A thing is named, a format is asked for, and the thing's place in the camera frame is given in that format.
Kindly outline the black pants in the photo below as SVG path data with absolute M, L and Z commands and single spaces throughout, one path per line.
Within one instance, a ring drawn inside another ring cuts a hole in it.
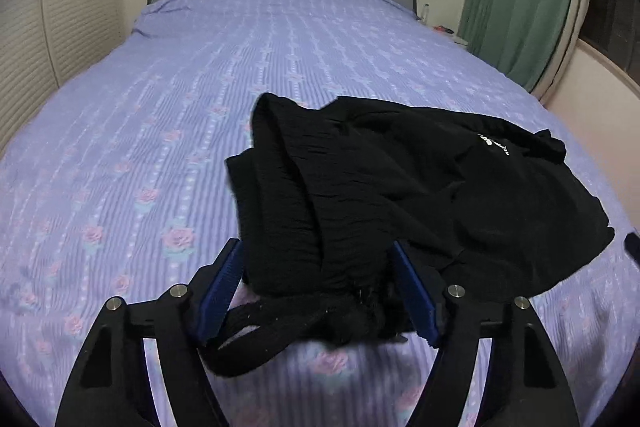
M 231 309 L 201 351 L 222 377 L 298 340 L 343 347 L 410 332 L 398 242 L 446 282 L 500 303 L 548 291 L 614 237 L 546 130 L 349 96 L 306 109 L 266 93 L 252 132 L 227 170 L 255 300 Z

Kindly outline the white nightstand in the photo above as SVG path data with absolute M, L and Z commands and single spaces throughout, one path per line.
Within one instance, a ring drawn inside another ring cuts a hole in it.
M 449 38 L 452 42 L 454 42 L 457 46 L 462 46 L 463 49 L 468 47 L 468 42 L 463 38 L 459 37 L 454 31 L 450 28 L 446 28 L 444 26 L 438 26 L 435 28 L 437 32 L 442 34 L 443 36 Z

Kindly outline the clear water bottle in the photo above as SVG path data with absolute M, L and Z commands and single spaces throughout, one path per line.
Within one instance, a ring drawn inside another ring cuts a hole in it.
M 430 14 L 430 5 L 428 3 L 424 3 L 421 15 L 424 23 L 428 20 L 428 14 Z

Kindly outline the purple floral bed sheet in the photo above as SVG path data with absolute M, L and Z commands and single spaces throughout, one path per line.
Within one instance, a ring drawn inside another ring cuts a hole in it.
M 30 416 L 54 423 L 107 298 L 155 298 L 235 234 L 224 162 L 250 145 L 265 92 L 308 108 L 350 95 L 486 114 L 565 143 L 616 237 L 533 304 L 592 424 L 639 337 L 632 224 L 559 119 L 388 0 L 157 1 L 17 133 L 1 161 L 1 370 Z

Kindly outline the beige louvred wardrobe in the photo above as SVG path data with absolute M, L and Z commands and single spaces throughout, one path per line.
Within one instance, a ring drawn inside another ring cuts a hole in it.
M 1 0 L 1 145 L 122 40 L 119 0 Z

